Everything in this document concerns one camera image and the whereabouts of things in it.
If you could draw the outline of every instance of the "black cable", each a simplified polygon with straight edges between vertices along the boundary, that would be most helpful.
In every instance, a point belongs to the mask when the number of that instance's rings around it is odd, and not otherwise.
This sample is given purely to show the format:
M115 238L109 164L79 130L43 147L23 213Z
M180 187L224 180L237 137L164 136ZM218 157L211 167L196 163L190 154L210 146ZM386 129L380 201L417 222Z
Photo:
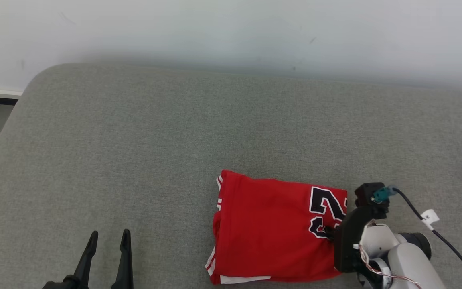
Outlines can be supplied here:
M395 191L395 192L398 192L398 194L405 200L405 202L409 205L409 207L413 210L413 212L415 212L416 216L418 216L418 218L420 220L423 220L424 218L422 218L422 216L418 213L418 211L415 209L415 206L411 203L411 201L409 201L409 199L404 195L403 192L401 192L398 188L393 188L392 189ZM459 259L462 261L462 256L461 254L456 250L456 248L454 248L453 245L451 245L451 243L449 243L449 241L447 241L445 238L443 238L442 235L440 235L440 233L436 232L436 230L432 230L431 232L433 232L438 238L440 238L440 240L443 241L443 243L445 243L458 257Z

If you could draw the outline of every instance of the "gray fabric surface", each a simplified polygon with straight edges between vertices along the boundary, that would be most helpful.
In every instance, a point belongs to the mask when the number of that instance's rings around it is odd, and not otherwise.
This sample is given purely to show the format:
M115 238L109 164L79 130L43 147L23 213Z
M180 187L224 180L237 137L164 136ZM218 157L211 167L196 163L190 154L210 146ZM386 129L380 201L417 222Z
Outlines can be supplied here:
M462 253L462 92L156 68L40 73L0 134L0 288L72 274L99 231L90 286L109 288L122 230L135 288L211 288L221 169L353 190L398 185ZM354 202L349 202L351 210ZM462 263L402 198L385 221L423 232L449 288ZM354 274L236 288L358 288Z

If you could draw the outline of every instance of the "white cable label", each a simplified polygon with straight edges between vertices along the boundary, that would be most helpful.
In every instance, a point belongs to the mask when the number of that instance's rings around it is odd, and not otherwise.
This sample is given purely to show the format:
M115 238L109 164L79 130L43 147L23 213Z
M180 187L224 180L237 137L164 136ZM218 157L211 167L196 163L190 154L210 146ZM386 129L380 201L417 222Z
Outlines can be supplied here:
M440 218L438 218L438 215L436 214L436 212L433 209L429 209L429 210L423 212L423 214L421 216L423 218L422 222L431 231L434 230L434 228L431 226L431 224L440 220Z

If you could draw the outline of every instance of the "folded red shirt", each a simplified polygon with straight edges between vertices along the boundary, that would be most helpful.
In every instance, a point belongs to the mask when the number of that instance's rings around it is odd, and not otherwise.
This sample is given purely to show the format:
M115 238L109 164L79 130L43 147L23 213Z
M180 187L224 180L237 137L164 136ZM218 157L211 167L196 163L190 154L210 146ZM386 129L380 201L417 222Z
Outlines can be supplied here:
M217 183L215 247L205 266L213 284L307 282L340 274L323 229L345 217L345 190L226 170Z

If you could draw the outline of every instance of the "number 3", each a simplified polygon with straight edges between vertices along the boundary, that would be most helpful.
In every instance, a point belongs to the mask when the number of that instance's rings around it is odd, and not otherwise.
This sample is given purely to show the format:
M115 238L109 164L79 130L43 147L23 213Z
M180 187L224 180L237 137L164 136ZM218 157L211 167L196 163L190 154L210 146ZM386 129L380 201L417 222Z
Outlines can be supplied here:
M327 189L312 187L310 198L310 212L324 215L326 214L326 210L328 207L330 207L330 212L334 220L343 221L343 218L345 218L345 212L343 212L340 203L332 194L332 192ZM309 231L312 232L317 238L327 238L327 234L323 230L323 223L323 216L316 216L311 219Z

